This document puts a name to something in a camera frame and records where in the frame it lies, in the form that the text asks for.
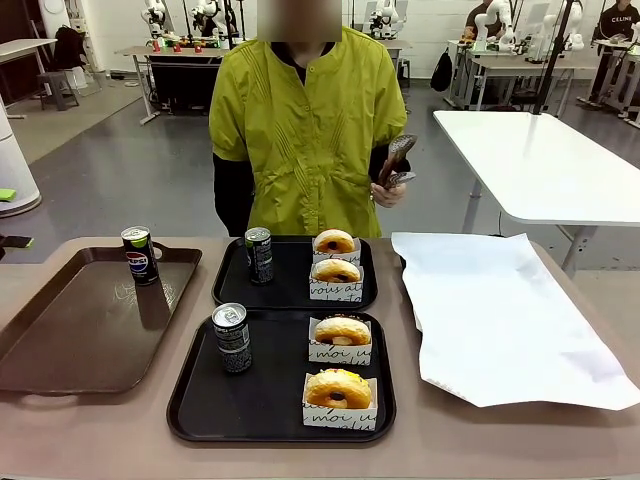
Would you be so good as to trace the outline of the person left hand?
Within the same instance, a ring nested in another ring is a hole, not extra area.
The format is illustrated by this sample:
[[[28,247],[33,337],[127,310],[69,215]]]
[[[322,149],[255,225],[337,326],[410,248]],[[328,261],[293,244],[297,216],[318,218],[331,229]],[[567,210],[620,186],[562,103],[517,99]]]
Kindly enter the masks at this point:
[[[370,184],[370,197],[383,208],[393,208],[401,202],[406,195],[407,185],[399,184],[386,189],[376,183]]]

